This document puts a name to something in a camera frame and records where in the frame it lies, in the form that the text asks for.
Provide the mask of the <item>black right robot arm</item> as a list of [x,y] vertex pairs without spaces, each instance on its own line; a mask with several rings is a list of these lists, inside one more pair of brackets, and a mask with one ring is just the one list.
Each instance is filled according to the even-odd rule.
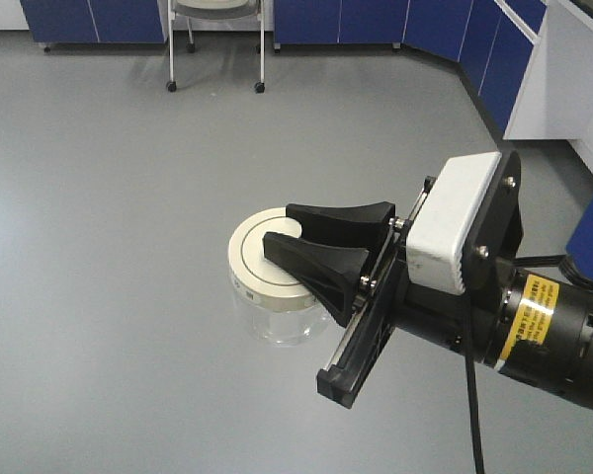
[[264,256],[345,331],[321,395],[351,407],[402,329],[593,410],[593,292],[517,257],[520,178],[517,154],[485,152],[447,160],[405,218],[389,202],[287,206],[300,234],[267,232]]

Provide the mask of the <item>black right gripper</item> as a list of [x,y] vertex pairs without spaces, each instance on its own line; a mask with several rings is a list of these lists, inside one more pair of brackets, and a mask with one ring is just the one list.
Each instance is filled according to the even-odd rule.
[[[426,340],[450,334],[447,346],[465,358],[468,403],[474,405],[471,309],[464,296],[442,294],[410,282],[406,239],[437,179],[427,177],[408,218],[388,201],[325,207],[289,203],[286,217],[300,238],[263,236],[266,260],[307,288],[345,327],[338,348],[316,375],[317,392],[350,409],[396,328]],[[367,281],[360,278],[369,257]]]

